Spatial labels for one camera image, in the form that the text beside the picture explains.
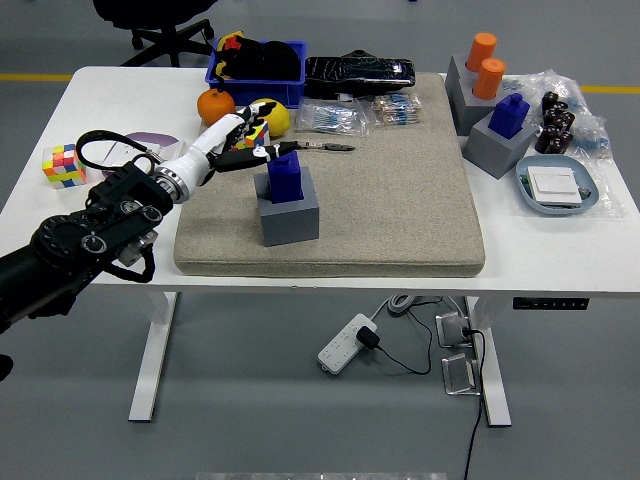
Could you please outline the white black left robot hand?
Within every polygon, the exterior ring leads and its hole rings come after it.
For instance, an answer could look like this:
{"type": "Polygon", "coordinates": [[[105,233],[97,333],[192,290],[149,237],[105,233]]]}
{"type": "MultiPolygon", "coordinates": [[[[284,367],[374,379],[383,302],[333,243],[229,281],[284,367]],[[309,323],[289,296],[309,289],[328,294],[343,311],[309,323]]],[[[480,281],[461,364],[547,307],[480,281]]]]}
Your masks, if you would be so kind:
{"type": "Polygon", "coordinates": [[[249,105],[236,113],[224,115],[209,127],[181,157],[163,162],[155,171],[158,184],[177,204],[195,194],[214,173],[254,168],[295,151],[296,142],[258,146],[232,151],[231,148],[276,106],[272,102],[249,105]]]}

